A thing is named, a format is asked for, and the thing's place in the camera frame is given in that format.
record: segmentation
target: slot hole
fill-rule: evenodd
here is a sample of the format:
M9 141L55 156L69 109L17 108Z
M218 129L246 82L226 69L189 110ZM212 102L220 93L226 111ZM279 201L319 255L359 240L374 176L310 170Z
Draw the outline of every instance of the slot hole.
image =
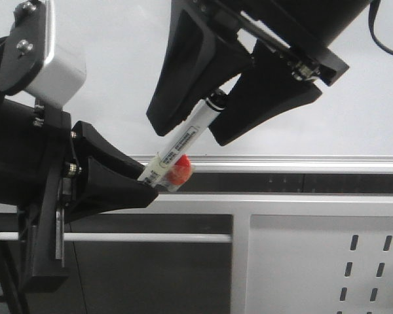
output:
M351 271L352 271L352 262L348 262L346 263L345 277L351 276Z
M354 234L352 236L352 241L351 241L351 251L355 251L356 250L357 244L358 244L358 234Z
M386 236L386 241L384 243L384 248L383 248L384 252L390 250L390 244L392 244L392 239L393 239L393 235Z
M384 271L384 263L379 264L379 268L377 268L377 274L375 275L377 278L380 278L383 276L383 271Z
M342 288L341 296L339 297L339 301L345 301L347 291L348 291L348 288L346 288L346 287Z
M369 299L369 301L370 302L375 302L375 299L377 299L377 292L379 291L379 289L377 289L377 288L374 288L372 291L371 291L371 297L370 297L370 299Z

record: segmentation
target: screw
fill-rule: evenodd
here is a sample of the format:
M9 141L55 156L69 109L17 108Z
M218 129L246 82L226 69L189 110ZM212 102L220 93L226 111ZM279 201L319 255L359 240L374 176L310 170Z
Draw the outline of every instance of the screw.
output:
M44 125L44 119L36 117L35 120L33 121L33 126L37 128L42 128Z
M33 106L33 112L34 113L44 113L45 107L44 105L41 105L40 103L36 103Z
M73 163L68 163L67 165L67 173L66 173L66 178L73 178L77 174L77 165Z
M76 164L73 164L71 162L68 162L65 164L65 178L74 178L76 175L81 174L81 167L77 167Z
M299 82L301 82L303 80L303 78L296 72L291 73L293 75L293 78L295 78L296 80L298 80Z
M34 5L31 1L26 1L23 3L22 9L27 13L31 14L33 11L37 9L37 6Z
M17 45L16 49L19 50L22 55L27 54L29 51L31 51L33 48L33 44L31 44L29 41L26 39L22 39Z

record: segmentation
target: aluminum rail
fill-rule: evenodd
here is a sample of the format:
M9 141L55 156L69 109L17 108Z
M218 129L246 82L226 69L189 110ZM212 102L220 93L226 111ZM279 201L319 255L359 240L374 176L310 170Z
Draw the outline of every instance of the aluminum rail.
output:
M0 232L0 241L18 241L17 232ZM103 234L65 233L64 241L74 242L186 242L231 243L229 234Z
M146 164L151 156L131 155ZM189 156L204 173L393 174L393 156Z

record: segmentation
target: perforated metal panel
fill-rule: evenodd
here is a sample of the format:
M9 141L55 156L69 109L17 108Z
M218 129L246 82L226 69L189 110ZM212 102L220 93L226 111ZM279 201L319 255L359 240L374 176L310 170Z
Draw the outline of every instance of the perforated metal panel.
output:
M393 217L250 221L247 313L393 314Z

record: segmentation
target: metal frame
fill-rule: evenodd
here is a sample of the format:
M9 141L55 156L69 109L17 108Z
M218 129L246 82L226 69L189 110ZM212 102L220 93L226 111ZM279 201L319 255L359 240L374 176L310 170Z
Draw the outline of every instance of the metal frame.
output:
M136 159L147 161L144 156ZM200 172L393 174L393 157L218 156L192 159ZM146 209L123 209L102 215L143 213L233 216L231 313L241 314L251 313L246 302L252 217L374 217L384 225L393 220L393 195L161 194Z

